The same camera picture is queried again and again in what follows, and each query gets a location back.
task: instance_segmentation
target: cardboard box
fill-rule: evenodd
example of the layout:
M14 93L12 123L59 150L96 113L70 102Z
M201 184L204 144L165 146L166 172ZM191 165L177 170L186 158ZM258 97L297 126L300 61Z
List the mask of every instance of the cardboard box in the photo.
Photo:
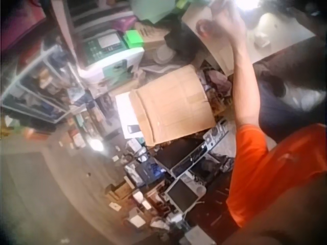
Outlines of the cardboard box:
M149 146L216 125L203 87L191 65L131 91L129 98Z

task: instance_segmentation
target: desk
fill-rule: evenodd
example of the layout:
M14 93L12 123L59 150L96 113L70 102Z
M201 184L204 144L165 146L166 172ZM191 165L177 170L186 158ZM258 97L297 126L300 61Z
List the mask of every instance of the desk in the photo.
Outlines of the desk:
M200 37L196 32L196 23L200 19L212 19L210 8L191 4L185 12L182 21L200 38L224 73L227 76L233 74L234 61L229 41L226 37ZM268 35L270 45L265 48L255 47L254 35L257 32L263 32ZM254 29L248 30L247 33L247 46L251 62L256 63L313 36L315 35L301 26L295 18L265 13L261 16L258 25Z

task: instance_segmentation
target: paper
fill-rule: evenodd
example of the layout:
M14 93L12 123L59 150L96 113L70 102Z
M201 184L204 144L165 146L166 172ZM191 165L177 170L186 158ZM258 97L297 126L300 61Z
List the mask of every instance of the paper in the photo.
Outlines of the paper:
M141 227L144 225L146 222L144 219L142 219L140 216L134 216L129 220L133 225L135 225L137 228Z
M146 210L150 210L152 208L150 203L147 200L144 200L142 202L142 205L145 207Z
M121 210L121 206L119 205L119 204L117 204L117 203L113 203L113 202L111 202L110 204L109 204L109 207L110 208L112 208L113 210L115 210L115 211L119 211L119 210Z
M129 125L138 125L138 121L129 99L129 93L122 93L115 97L119 118L121 121L125 139L143 137L142 132L129 133Z
M121 41L119 40L119 37L117 36L117 34L113 33L113 34L109 34L107 36L98 38L98 42L99 42L101 48L105 48L105 47L120 43Z
M112 158L112 160L113 160L114 162L117 162L117 161L119 160L119 157L118 157L118 156L114 156L114 157Z

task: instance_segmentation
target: small box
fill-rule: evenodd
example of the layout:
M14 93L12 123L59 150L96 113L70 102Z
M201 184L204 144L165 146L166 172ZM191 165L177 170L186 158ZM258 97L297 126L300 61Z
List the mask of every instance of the small box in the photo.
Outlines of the small box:
M129 48L143 47L144 42L142 36L138 33L137 30L126 31L124 39L127 42Z

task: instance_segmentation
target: person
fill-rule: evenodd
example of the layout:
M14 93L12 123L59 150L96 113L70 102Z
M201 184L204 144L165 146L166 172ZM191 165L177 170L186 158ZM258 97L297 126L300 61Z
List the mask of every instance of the person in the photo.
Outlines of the person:
M275 118L262 112L267 96L261 93L250 61L245 23L231 0L222 11L212 12L216 25L228 36L235 65L237 152L226 202L235 222L244 228L226 244L327 241L326 127L298 123L301 119L287 110L291 115L287 123L278 118L280 110ZM272 138L278 135L271 151L261 129L267 120L277 120L272 123L275 132L269 132Z

